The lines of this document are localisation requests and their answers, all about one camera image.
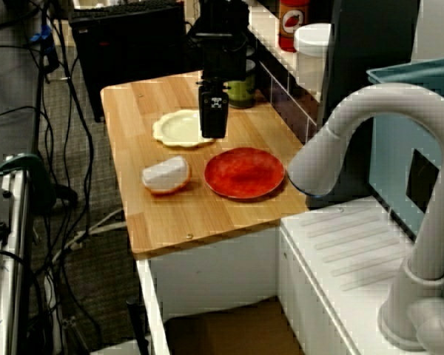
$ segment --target metal stand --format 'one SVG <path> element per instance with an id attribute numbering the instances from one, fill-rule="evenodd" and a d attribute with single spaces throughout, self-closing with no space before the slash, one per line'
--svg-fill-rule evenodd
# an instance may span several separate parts
<path id="1" fill-rule="evenodd" d="M 145 339 L 145 330 L 141 324 L 140 309 L 141 306 L 138 302 L 138 298 L 135 296 L 130 297 L 127 300 L 128 313 L 132 322 L 133 332 L 135 333 L 136 342 L 140 349 L 141 355 L 149 355 L 148 353 L 148 340 Z"/>

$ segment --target shelf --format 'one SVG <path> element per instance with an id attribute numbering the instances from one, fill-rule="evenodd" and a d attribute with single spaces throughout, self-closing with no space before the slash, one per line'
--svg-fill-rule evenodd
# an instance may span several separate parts
<path id="1" fill-rule="evenodd" d="M 298 70 L 297 57 L 298 53 L 285 52 L 278 46 L 278 27 L 279 20 L 276 16 L 270 13 L 263 5 L 257 4 L 249 7 L 249 30 L 260 41 L 265 48 L 273 54 L 273 56 L 288 70 L 288 72 L 295 78 L 299 78 L 303 73 Z M 310 66 L 303 66 L 303 69 L 311 71 L 319 71 L 320 68 Z M 307 90 L 317 102 L 320 100 L 320 92 L 317 92 L 311 87 L 305 87 L 300 84 L 302 88 Z"/>

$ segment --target wooden cutting board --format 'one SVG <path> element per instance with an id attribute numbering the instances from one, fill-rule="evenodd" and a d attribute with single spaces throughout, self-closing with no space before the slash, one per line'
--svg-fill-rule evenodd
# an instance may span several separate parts
<path id="1" fill-rule="evenodd" d="M 278 224 L 279 219 L 307 210 L 305 197 L 285 176 L 279 188 L 257 200 L 230 200 L 204 181 L 214 156 L 249 146 L 272 153 L 285 168 L 302 147 L 281 117 L 261 97 L 250 109 L 229 109 L 227 134 L 198 148 L 164 146 L 152 136 L 162 115 L 198 109 L 200 72 L 136 81 L 101 91 L 110 146 L 137 260 L 213 243 Z M 174 195 L 153 196 L 141 182 L 141 171 L 176 155 L 192 168 L 189 184 Z"/>

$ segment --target white faucet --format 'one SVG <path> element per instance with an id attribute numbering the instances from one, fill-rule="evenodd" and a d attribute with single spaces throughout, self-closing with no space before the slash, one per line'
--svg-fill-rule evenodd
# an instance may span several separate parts
<path id="1" fill-rule="evenodd" d="M 443 162 L 412 253 L 403 261 L 378 313 L 378 326 L 399 348 L 444 355 L 444 98 L 397 83 L 354 92 L 296 154 L 288 167 L 289 178 L 307 195 L 328 194 L 355 130 L 383 113 L 405 115 L 425 127 L 437 139 Z"/>

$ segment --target white plate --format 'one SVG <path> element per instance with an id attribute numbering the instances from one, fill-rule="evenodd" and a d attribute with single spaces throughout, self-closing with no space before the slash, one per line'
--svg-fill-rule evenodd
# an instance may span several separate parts
<path id="1" fill-rule="evenodd" d="M 197 146 L 212 142 L 213 138 L 204 138 L 199 124 L 199 111 L 182 109 L 168 113 L 153 124 L 153 137 L 167 146 Z"/>

